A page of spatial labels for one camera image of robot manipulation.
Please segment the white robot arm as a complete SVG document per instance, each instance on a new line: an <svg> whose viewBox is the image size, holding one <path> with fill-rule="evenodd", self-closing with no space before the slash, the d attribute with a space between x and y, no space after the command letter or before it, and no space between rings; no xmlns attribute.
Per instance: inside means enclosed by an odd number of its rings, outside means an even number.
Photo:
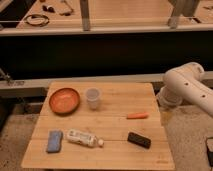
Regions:
<svg viewBox="0 0 213 171"><path fill-rule="evenodd" d="M204 74L204 68L196 62L168 70L163 76L164 86L156 96L159 104L175 108L186 100L213 117L213 90L202 83Z"/></svg>

